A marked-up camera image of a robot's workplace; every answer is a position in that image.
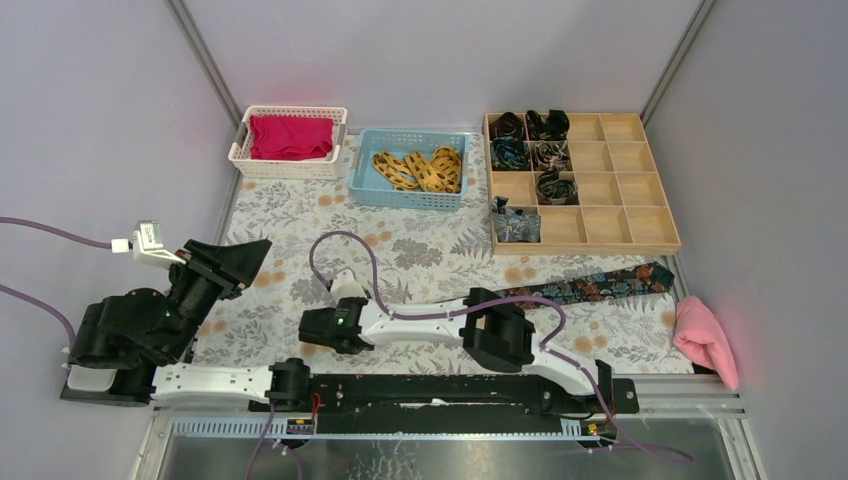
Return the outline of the dark floral pattern tie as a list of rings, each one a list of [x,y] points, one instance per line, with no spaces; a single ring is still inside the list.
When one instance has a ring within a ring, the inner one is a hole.
[[[502,298],[541,297],[559,305],[573,305],[668,293],[675,279],[670,269],[651,262],[573,279],[507,288],[496,294]]]

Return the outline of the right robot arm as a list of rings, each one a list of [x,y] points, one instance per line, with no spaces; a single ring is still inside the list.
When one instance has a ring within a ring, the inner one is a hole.
[[[458,345],[482,368],[547,379],[597,412],[613,398],[609,365],[554,345],[536,332],[518,302],[473,288],[464,298],[430,304],[383,305],[345,297],[302,314],[299,340],[356,355],[394,342]]]

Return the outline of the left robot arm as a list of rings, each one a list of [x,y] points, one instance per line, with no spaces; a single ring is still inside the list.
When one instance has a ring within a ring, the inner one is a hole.
[[[137,261],[167,271],[170,287],[137,288],[87,307],[70,348],[62,399],[124,407],[310,409],[310,369],[299,358],[248,367],[183,359],[215,305],[251,286],[271,241],[218,246],[189,240],[176,252],[146,251],[139,240],[132,246]]]

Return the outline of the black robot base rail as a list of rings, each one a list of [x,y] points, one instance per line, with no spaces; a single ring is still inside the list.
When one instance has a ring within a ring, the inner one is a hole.
[[[594,394],[575,396],[535,375],[346,375],[275,373],[252,412],[303,413],[320,434],[562,432],[566,419],[603,415]]]

